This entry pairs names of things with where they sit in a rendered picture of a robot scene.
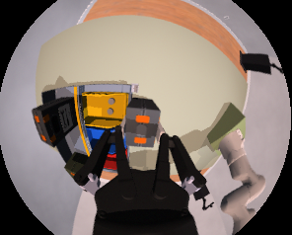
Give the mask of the blue open bin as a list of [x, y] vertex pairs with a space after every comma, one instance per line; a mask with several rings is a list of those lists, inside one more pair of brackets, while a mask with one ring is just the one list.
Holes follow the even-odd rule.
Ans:
[[[99, 138], [101, 137], [102, 133], [105, 130], [108, 129], [108, 130], [110, 130], [110, 132], [114, 131], [114, 127], [105, 128], [105, 127], [97, 127], [97, 126], [89, 126], [89, 125], [86, 125], [86, 129], [87, 129], [87, 133], [88, 133], [88, 136], [89, 136], [89, 140], [90, 140], [90, 144], [91, 144], [92, 150], [94, 149], [95, 145], [97, 144], [97, 141], [99, 140]], [[125, 149], [126, 149], [125, 136], [124, 136], [124, 146], [125, 146]], [[115, 153], [115, 143], [113, 143], [111, 145], [109, 153], [110, 154]]]

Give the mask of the yellow bin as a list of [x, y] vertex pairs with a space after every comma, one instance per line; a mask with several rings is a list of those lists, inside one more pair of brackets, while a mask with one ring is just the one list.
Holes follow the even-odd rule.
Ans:
[[[128, 106], [128, 94], [129, 93], [119, 92], [82, 93], [85, 125], [105, 128], [120, 125], [124, 116], [126, 115], [126, 107]], [[115, 103], [113, 105], [109, 104], [109, 98], [115, 99]], [[113, 109], [112, 115], [108, 115], [107, 110], [109, 108]]]

